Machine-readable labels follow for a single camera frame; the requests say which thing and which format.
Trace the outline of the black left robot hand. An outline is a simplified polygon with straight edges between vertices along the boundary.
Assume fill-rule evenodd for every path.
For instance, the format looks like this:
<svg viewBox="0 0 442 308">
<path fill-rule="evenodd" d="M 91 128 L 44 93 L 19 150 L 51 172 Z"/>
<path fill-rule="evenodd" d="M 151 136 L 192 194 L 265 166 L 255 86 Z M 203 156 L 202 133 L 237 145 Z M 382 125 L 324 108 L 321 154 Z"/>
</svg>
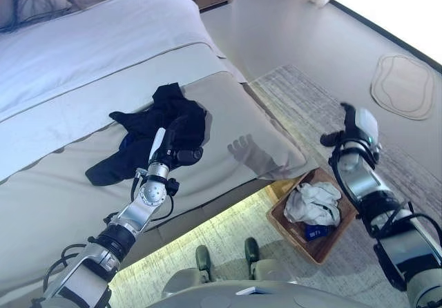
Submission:
<svg viewBox="0 0 442 308">
<path fill-rule="evenodd" d="M 191 166 L 199 162 L 203 156 L 203 148 L 184 148 L 174 147 L 176 133 L 180 126 L 182 126 L 188 119 L 187 115 L 180 116 L 175 119 L 168 128 L 159 128 L 157 133 L 164 134 L 162 136 L 160 145 L 154 149 L 152 145 L 151 154 L 149 156 L 149 163 L 154 162 L 163 163 L 172 171 L 180 166 Z"/>
</svg>

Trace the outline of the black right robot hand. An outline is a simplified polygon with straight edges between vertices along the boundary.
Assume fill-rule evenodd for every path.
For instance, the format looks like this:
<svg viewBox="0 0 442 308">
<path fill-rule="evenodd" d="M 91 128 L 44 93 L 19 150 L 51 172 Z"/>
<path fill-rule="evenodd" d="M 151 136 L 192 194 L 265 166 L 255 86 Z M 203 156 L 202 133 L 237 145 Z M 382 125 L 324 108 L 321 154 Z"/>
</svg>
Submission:
<svg viewBox="0 0 442 308">
<path fill-rule="evenodd" d="M 348 103 L 340 103 L 345 111 L 344 129 L 323 134 L 320 143 L 326 147 L 336 146 L 345 140 L 364 142 L 369 148 L 378 147 L 378 122 L 366 108 L 355 108 Z"/>
</svg>

